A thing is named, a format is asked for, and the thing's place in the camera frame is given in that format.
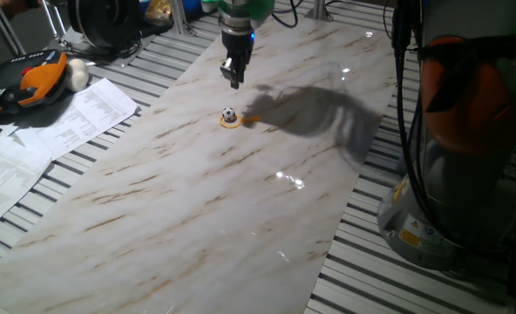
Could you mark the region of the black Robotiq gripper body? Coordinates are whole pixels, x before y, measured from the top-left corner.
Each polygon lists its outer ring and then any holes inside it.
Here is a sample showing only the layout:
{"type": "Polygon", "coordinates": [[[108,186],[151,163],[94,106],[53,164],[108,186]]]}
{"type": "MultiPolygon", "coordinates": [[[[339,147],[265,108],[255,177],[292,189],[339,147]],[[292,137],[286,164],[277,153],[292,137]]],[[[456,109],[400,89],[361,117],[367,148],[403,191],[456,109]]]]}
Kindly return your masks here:
{"type": "Polygon", "coordinates": [[[231,34],[223,31],[221,42],[227,50],[227,58],[236,59],[244,57],[249,61],[254,48],[255,34],[249,32],[242,35],[231,34]]]}

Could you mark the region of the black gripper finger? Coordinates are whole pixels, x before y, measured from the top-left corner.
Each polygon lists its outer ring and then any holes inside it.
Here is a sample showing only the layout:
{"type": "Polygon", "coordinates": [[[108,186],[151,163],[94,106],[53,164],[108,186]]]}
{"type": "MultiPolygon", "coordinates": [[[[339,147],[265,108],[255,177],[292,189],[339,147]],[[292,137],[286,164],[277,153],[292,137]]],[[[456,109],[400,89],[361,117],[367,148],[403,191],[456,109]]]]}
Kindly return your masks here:
{"type": "Polygon", "coordinates": [[[233,68],[233,59],[227,58],[220,67],[221,74],[225,79],[227,79],[230,83],[235,82],[235,71],[233,68]]]}
{"type": "Polygon", "coordinates": [[[244,73],[246,71],[247,66],[247,53],[241,52],[237,55],[234,61],[234,69],[235,69],[235,82],[234,89],[238,89],[240,85],[244,82],[244,73]]]}

